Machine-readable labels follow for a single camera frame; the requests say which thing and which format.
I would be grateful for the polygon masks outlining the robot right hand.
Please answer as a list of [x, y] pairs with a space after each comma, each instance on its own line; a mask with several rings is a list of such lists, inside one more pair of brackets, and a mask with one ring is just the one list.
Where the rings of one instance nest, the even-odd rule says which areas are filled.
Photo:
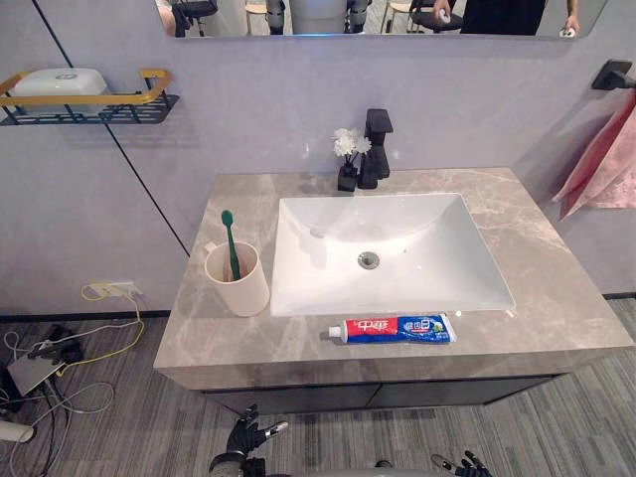
[[438, 468], [460, 477], [492, 477], [493, 474], [485, 464], [470, 450], [464, 451], [459, 464], [440, 454], [432, 454], [431, 462]]

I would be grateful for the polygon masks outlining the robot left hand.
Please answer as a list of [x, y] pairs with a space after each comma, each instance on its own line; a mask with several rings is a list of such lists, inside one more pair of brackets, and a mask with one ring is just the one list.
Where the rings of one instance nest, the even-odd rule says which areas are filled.
[[283, 420], [260, 428], [258, 417], [258, 405], [254, 403], [244, 411], [233, 427], [227, 442], [227, 453], [246, 458], [264, 442], [287, 429], [289, 425]]

